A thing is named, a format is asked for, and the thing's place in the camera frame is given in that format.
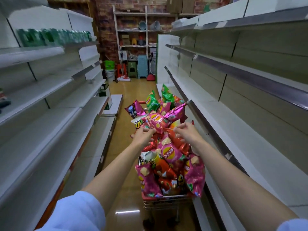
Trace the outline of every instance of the green chip bag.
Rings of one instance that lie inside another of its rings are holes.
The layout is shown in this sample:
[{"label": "green chip bag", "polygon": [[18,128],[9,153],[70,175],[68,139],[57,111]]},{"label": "green chip bag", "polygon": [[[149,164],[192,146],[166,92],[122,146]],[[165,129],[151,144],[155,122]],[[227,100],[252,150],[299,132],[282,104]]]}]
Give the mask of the green chip bag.
[{"label": "green chip bag", "polygon": [[167,102],[174,102],[174,97],[172,95],[172,93],[169,91],[169,88],[163,84],[162,88],[161,88],[161,95],[163,98],[163,102],[167,103]]},{"label": "green chip bag", "polygon": [[146,103],[146,105],[147,105],[147,107],[149,109],[149,113],[152,110],[156,111],[159,108],[159,106],[160,106],[159,102],[155,98],[155,93],[154,93],[153,90],[149,94],[149,96],[147,97],[147,101],[145,103]]}]

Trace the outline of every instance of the hand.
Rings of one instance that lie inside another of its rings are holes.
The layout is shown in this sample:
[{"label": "hand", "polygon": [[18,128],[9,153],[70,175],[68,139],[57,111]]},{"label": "hand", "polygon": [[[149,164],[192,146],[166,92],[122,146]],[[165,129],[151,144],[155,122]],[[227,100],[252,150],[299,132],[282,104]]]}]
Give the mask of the hand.
[{"label": "hand", "polygon": [[140,146],[142,148],[150,145],[150,142],[153,141],[152,137],[153,134],[155,134],[156,129],[148,129],[148,128],[139,128],[133,137],[132,144],[136,144],[137,146]]},{"label": "hand", "polygon": [[196,144],[205,141],[201,137],[195,126],[189,122],[182,123],[173,130],[177,136],[180,135],[179,137],[182,137],[185,142],[189,143],[192,146],[195,146]]}]

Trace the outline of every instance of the brick wall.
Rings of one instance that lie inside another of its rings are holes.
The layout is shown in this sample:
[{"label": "brick wall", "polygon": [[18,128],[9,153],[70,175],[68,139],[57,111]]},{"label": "brick wall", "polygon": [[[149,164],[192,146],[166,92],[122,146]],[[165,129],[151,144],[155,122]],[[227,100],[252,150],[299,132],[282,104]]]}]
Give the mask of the brick wall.
[{"label": "brick wall", "polygon": [[[98,29],[100,33],[99,41],[102,47],[105,48],[106,56],[113,61],[118,62],[118,47],[116,41],[116,30],[113,18],[112,5],[115,5],[116,10],[121,9],[139,9],[145,11],[145,6],[148,6],[148,12],[153,13],[166,13],[166,1],[167,0],[91,0],[96,3],[97,6],[97,21]],[[210,9],[219,7],[221,0],[195,0],[194,13],[203,13],[204,7],[207,5]],[[144,17],[117,17],[118,28],[134,28],[138,26],[141,20],[145,21]],[[148,17],[148,25],[152,24],[155,20],[158,20],[164,30],[171,28],[171,23],[175,20],[172,17]],[[129,34],[130,39],[133,37],[138,38],[138,34]],[[157,34],[148,34],[149,42],[156,42]],[[132,53],[146,54],[146,49],[129,49]]]}]

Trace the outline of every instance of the shopping cart wheel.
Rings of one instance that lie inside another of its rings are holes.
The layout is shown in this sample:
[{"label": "shopping cart wheel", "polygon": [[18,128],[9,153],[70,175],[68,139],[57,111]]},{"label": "shopping cart wheel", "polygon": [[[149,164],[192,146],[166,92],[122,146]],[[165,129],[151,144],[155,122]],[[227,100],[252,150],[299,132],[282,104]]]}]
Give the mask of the shopping cart wheel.
[{"label": "shopping cart wheel", "polygon": [[174,228],[180,221],[176,217],[171,217],[167,220],[169,228]]},{"label": "shopping cart wheel", "polygon": [[154,220],[153,221],[151,221],[151,219],[143,220],[142,225],[144,229],[152,230],[154,228]]}]

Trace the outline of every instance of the supermarket aisle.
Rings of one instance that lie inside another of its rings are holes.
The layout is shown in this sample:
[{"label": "supermarket aisle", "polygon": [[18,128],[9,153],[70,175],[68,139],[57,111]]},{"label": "supermarket aisle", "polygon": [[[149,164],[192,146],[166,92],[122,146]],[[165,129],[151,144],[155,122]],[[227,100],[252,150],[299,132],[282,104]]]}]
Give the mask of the supermarket aisle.
[{"label": "supermarket aisle", "polygon": [[[132,79],[131,82],[112,82],[112,94],[123,94],[123,104],[118,116],[117,124],[112,136],[110,147],[105,159],[104,168],[115,159],[132,141],[130,134],[135,132],[132,119],[124,107],[132,104],[135,99],[144,101],[148,94],[156,90],[154,81],[145,79]],[[153,230],[199,230],[199,224],[192,204],[182,206],[180,210],[180,223],[173,229],[168,228],[166,220],[175,215],[175,211],[157,211],[154,213],[155,226]],[[148,218],[148,212],[143,208],[141,186],[135,171],[135,166],[129,172],[113,207],[106,217],[105,231],[134,230],[143,231],[142,221]]]}]

